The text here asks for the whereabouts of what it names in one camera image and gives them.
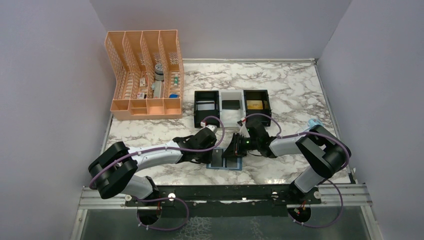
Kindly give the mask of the blue card holder wallet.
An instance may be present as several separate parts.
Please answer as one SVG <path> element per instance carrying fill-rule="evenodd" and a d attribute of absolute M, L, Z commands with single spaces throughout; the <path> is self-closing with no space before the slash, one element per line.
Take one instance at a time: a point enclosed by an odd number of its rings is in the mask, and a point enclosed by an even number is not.
<path fill-rule="evenodd" d="M 212 154 L 210 158 L 210 163 L 206 165 L 207 169 L 213 169 L 213 170 L 228 170 L 228 171 L 241 171 L 243 167 L 243 158 L 242 157 L 236 157 L 236 158 L 222 158 L 222 167 L 211 167 L 211 161 L 212 161 Z"/>

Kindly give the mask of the grey card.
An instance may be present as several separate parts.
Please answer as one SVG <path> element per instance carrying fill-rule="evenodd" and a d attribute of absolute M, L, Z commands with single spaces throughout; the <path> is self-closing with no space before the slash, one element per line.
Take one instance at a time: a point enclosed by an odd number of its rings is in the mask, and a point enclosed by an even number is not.
<path fill-rule="evenodd" d="M 212 160 L 211 160 L 211 167 L 213 168 L 220 168 L 223 166 L 223 149 L 222 148 L 215 148 L 212 153 Z"/>

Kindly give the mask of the silver crest card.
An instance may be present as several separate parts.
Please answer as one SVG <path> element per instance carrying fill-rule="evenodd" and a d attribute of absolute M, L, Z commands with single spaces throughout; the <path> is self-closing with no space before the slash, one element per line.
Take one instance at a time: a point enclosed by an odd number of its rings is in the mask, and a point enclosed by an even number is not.
<path fill-rule="evenodd" d="M 198 102 L 196 109 L 198 111 L 213 111 L 216 109 L 216 105 L 214 102 Z"/>

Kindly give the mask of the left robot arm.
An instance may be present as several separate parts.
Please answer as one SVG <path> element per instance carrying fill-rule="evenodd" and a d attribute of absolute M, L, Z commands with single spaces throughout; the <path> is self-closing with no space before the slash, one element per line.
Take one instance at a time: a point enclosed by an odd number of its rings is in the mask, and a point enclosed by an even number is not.
<path fill-rule="evenodd" d="M 151 177 L 136 173 L 160 165 L 206 163 L 216 147 L 216 132 L 217 127 L 209 124 L 194 135 L 150 147 L 127 147 L 122 141 L 116 142 L 89 165 L 89 188 L 97 190 L 102 199 L 125 194 L 152 205 L 160 197 L 159 189 Z"/>

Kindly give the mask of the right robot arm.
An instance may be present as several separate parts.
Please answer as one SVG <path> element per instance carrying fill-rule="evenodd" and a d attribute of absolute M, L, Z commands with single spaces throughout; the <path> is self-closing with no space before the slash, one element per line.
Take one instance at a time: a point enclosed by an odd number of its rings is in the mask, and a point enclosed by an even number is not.
<path fill-rule="evenodd" d="M 303 155 L 309 166 L 290 184 L 289 199 L 300 204 L 318 184 L 330 179 L 348 164 L 350 149 L 322 125 L 285 137 L 271 136 L 264 125 L 254 119 L 247 122 L 247 135 L 234 133 L 222 153 L 226 160 L 245 157 L 248 151 L 258 151 L 270 159 L 285 155 Z"/>

